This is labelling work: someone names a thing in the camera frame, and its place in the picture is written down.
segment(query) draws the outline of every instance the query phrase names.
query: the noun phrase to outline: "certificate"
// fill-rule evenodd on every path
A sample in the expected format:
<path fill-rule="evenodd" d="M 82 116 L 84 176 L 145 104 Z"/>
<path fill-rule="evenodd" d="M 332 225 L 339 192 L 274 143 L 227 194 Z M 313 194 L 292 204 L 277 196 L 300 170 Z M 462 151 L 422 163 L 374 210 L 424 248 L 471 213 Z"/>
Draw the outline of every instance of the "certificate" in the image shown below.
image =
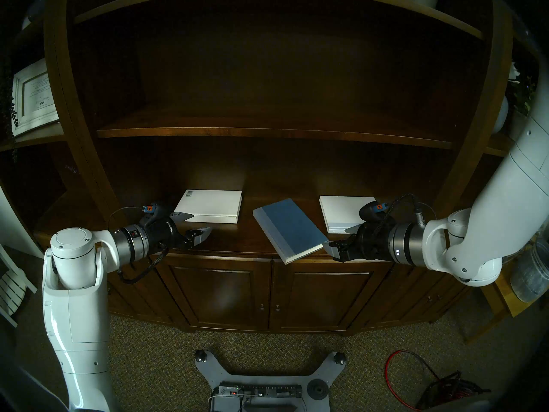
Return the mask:
<path fill-rule="evenodd" d="M 13 97 L 18 120 L 18 126 L 12 121 L 14 136 L 59 120 L 45 59 L 16 73 L 13 77 Z"/>

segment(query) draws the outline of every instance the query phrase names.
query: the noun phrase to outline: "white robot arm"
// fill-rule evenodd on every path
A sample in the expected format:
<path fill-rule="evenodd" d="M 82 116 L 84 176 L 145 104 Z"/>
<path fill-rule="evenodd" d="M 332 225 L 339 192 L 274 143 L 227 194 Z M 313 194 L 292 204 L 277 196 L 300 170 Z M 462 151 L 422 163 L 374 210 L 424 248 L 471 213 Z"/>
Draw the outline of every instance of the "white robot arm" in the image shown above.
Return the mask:
<path fill-rule="evenodd" d="M 494 282 L 501 258 L 520 250 L 549 215 L 548 100 L 549 65 L 542 57 L 526 127 L 472 208 L 425 226 L 413 195 L 417 223 L 397 224 L 388 213 L 374 213 L 378 203 L 370 203 L 360 213 L 366 223 L 344 241 L 326 242 L 325 250 L 341 262 L 381 259 L 450 273 L 469 286 Z"/>
<path fill-rule="evenodd" d="M 142 220 L 144 224 L 113 233 L 90 232 L 81 227 L 61 230 L 45 252 L 44 325 L 63 370 L 71 411 L 120 410 L 108 373 L 107 273 L 147 254 L 162 250 L 165 255 L 169 247 L 192 248 L 211 232 L 207 227 L 188 230 L 183 236 L 177 232 L 174 220 L 183 221 L 192 217 L 190 214 L 167 215 L 162 208 L 159 213 Z M 101 247 L 96 251 L 99 242 Z M 126 283 L 140 279 L 121 278 Z"/>

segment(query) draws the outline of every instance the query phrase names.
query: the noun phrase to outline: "book spine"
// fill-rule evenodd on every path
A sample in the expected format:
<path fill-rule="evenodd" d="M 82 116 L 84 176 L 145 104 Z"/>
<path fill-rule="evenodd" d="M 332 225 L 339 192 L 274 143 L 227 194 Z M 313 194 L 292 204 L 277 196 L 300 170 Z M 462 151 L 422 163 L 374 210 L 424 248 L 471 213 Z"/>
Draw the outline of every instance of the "book spine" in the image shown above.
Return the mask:
<path fill-rule="evenodd" d="M 282 261 L 286 264 L 289 258 L 295 255 L 294 250 L 284 240 L 284 237 L 280 234 L 274 223 L 263 211 L 263 208 L 254 209 L 253 215 Z"/>

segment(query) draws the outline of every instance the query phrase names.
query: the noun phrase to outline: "wooden cabinet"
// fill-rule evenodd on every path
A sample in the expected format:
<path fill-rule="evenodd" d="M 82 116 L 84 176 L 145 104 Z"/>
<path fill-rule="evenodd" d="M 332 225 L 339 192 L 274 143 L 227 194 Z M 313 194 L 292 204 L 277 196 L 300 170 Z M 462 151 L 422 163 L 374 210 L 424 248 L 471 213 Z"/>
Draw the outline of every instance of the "wooden cabinet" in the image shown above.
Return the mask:
<path fill-rule="evenodd" d="M 383 280 L 391 263 L 273 261 L 270 329 L 346 331 Z"/>
<path fill-rule="evenodd" d="M 350 332 L 436 320 L 465 288 L 447 273 L 395 264 Z"/>
<path fill-rule="evenodd" d="M 157 269 L 191 327 L 268 329 L 270 259 L 189 255 Z"/>
<path fill-rule="evenodd" d="M 143 259 L 124 266 L 122 272 L 130 279 L 143 271 L 148 263 L 148 259 Z M 109 311 L 112 313 L 189 330 L 189 323 L 156 271 L 133 285 L 122 282 L 118 274 L 112 272 L 108 275 L 108 286 Z"/>

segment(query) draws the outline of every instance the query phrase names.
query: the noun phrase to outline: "blue book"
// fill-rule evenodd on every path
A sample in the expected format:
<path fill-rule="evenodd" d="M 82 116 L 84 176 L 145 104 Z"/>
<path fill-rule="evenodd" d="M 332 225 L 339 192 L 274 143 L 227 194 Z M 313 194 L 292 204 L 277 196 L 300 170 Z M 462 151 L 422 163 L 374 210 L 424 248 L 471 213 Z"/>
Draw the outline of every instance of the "blue book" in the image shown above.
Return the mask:
<path fill-rule="evenodd" d="M 254 209 L 253 214 L 284 264 L 318 251 L 328 240 L 291 199 Z"/>

